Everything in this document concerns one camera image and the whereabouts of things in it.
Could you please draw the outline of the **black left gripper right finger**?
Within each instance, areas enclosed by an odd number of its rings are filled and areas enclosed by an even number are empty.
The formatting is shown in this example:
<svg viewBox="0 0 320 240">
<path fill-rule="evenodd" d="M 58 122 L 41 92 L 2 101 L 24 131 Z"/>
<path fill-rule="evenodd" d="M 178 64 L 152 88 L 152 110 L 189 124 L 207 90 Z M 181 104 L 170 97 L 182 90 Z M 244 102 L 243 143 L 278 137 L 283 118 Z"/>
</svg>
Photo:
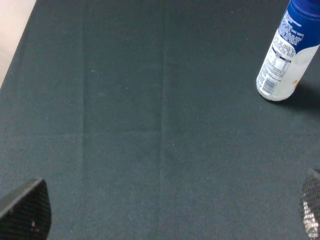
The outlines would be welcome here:
<svg viewBox="0 0 320 240">
<path fill-rule="evenodd" d="M 300 218 L 309 240 L 320 239 L 320 170 L 309 168 L 302 185 Z"/>
</svg>

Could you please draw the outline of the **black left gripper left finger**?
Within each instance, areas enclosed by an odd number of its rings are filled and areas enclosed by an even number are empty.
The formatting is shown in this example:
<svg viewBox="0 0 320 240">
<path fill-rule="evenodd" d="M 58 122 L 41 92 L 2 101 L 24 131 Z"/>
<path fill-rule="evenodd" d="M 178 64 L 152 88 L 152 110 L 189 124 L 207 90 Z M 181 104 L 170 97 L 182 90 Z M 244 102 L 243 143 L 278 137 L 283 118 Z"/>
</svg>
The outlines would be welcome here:
<svg viewBox="0 0 320 240">
<path fill-rule="evenodd" d="M 32 178 L 0 199 L 2 240 L 46 240 L 51 224 L 51 203 L 43 178 Z"/>
</svg>

